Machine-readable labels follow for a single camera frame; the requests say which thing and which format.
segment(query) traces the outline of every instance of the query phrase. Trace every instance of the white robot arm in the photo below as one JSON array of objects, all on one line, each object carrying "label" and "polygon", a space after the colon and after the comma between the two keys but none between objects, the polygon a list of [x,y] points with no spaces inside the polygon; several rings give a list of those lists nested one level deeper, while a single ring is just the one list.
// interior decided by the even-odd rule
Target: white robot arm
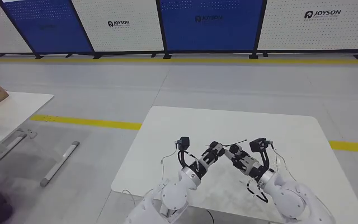
[{"label": "white robot arm", "polygon": [[[202,158],[195,160],[190,166],[185,163],[184,154],[189,147],[189,138],[182,137],[176,142],[179,145],[178,158],[182,165],[179,172],[179,181],[164,179],[154,187],[144,199],[130,212],[124,224],[168,224],[174,223],[188,206],[188,190],[196,190],[201,183],[201,178],[208,171],[209,166],[225,154],[233,165],[243,174],[254,178],[257,186],[264,193],[269,194],[274,201],[277,210],[284,219],[285,224],[335,224],[335,219],[305,185],[296,181],[284,181],[278,172],[269,168],[269,160],[266,148],[272,145],[271,141],[259,138],[250,142],[252,152],[259,152],[263,160],[263,166],[242,147],[233,144],[230,150],[225,150],[223,145],[212,142],[209,148],[202,154]],[[268,202],[266,196],[257,195],[261,200]],[[154,199],[161,195],[161,206],[154,206]],[[308,218],[300,220],[299,217],[308,207]]]},{"label": "white robot arm", "polygon": [[[202,154],[201,159],[195,159],[190,166],[186,164],[184,154],[189,154],[189,137],[181,137],[176,141],[179,146],[178,158],[182,165],[179,172],[179,181],[164,179],[153,188],[144,199],[130,212],[125,224],[168,224],[174,223],[188,206],[188,190],[196,190],[201,183],[201,178],[208,171],[209,166],[224,155],[224,147],[213,142]],[[161,207],[156,209],[154,199],[161,194]]]},{"label": "white robot arm", "polygon": [[[272,141],[266,138],[259,138],[250,142],[252,152],[259,152],[263,160],[263,166],[247,152],[242,150],[241,146],[231,145],[230,150],[225,150],[225,155],[233,165],[242,173],[254,178],[259,189],[269,194],[275,203],[275,206],[286,224],[334,224],[333,216],[325,208],[323,203],[315,194],[304,184],[293,181],[285,181],[278,172],[269,168],[269,159],[266,148],[272,145]],[[268,202],[265,195],[257,195],[261,200]],[[304,210],[308,207],[310,214],[308,218],[299,220]]]}]

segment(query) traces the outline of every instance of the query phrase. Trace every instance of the blue wall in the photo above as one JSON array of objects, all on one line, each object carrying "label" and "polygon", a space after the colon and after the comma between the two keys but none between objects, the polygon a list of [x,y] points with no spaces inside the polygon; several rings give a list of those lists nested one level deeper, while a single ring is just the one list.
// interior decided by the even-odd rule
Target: blue wall
[{"label": "blue wall", "polygon": [[91,51],[70,0],[25,0],[4,6],[36,52]]},{"label": "blue wall", "polygon": [[262,0],[160,0],[168,50],[253,50]]}]

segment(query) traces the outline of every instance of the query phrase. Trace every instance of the white table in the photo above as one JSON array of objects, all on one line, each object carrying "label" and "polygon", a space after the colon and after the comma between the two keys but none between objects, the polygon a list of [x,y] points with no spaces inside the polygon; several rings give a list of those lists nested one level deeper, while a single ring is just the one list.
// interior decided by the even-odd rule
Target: white table
[{"label": "white table", "polygon": [[[8,92],[8,94],[9,97],[0,102],[0,149],[2,151],[0,159],[8,154],[16,144],[26,137],[25,133],[29,134],[30,138],[36,137],[37,133],[26,128],[26,132],[20,134],[8,146],[2,144],[6,138],[18,130],[23,122],[28,120],[28,118],[40,110],[54,97],[54,95],[51,94],[31,94],[27,92]],[[54,167],[41,181],[41,186],[46,186],[48,184],[54,174],[78,145],[79,142],[73,142],[66,150],[66,153],[61,155],[61,159],[57,161]]]},{"label": "white table", "polygon": [[[143,196],[162,179],[162,157],[175,150],[174,141],[190,137],[188,151],[200,157],[212,141],[231,144],[266,137],[288,164],[295,178],[308,185],[327,205],[337,223],[356,223],[358,200],[317,120],[309,116],[245,113],[236,111],[152,107],[112,183],[112,190],[127,189]],[[268,151],[275,168],[275,154]],[[164,177],[177,180],[181,166],[176,154],[165,159]],[[288,176],[283,162],[279,170]],[[203,177],[197,191],[190,191],[190,205],[269,222],[282,222],[270,197],[266,204],[247,191],[249,180],[226,158],[220,158]]]},{"label": "white table", "polygon": [[8,94],[9,97],[0,102],[0,143],[54,97],[51,94],[27,92],[8,92]]}]

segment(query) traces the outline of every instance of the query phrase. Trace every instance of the yellow floor line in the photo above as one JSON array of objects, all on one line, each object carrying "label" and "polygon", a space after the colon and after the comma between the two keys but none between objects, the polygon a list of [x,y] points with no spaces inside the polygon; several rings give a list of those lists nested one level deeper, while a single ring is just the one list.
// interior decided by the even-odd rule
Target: yellow floor line
[{"label": "yellow floor line", "polygon": [[250,60],[250,59],[199,59],[199,58],[188,58],[188,59],[135,59],[135,58],[112,58],[112,59],[46,59],[41,60],[34,59],[0,59],[0,62],[35,62],[35,63],[52,63],[52,62],[91,62],[91,63],[101,63],[101,62],[154,62],[154,63],[277,63],[277,64],[292,64],[292,63],[303,63],[303,64],[358,64],[356,59],[345,59],[345,60],[293,60],[293,59],[259,59],[259,60]]},{"label": "yellow floor line", "polygon": [[358,152],[358,143],[330,141],[329,144],[334,150]]},{"label": "yellow floor line", "polygon": [[[89,126],[106,127],[106,128],[121,128],[121,129],[130,129],[130,130],[139,130],[140,127],[142,126],[142,124],[139,123],[114,122],[111,120],[94,120],[94,119],[69,118],[63,116],[48,116],[48,115],[34,115],[31,117],[31,120],[38,120],[42,122],[65,123],[65,124],[89,125]],[[337,142],[337,141],[330,141],[329,143],[332,149],[334,150],[358,152],[358,143]]]},{"label": "yellow floor line", "polygon": [[89,125],[106,128],[122,128],[130,130],[139,130],[142,124],[129,123],[129,122],[113,122],[110,120],[94,120],[94,119],[83,119],[83,118],[68,118],[64,116],[48,116],[48,115],[34,115],[31,120],[38,120],[42,122],[56,122],[65,124],[79,124]]}]

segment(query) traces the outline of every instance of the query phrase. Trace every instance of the metal table leg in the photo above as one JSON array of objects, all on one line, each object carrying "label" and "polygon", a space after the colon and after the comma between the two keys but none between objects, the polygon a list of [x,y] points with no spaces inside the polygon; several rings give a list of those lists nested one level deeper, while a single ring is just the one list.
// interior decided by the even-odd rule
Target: metal table leg
[{"label": "metal table leg", "polygon": [[12,141],[8,146],[4,146],[3,144],[0,144],[0,147],[2,148],[3,152],[0,154],[0,160],[9,153],[10,150],[12,150],[21,140],[23,140],[26,137],[25,133],[21,133],[18,137],[15,138],[14,141]]},{"label": "metal table leg", "polygon": [[79,145],[79,142],[75,141],[72,143],[72,145],[66,150],[65,154],[62,156],[62,160],[57,162],[52,169],[47,173],[47,175],[43,178],[43,180],[40,182],[41,187],[47,186],[47,184],[50,182],[51,178],[56,174],[56,172],[60,169],[62,164],[66,161],[66,159],[71,155],[73,150]]}]

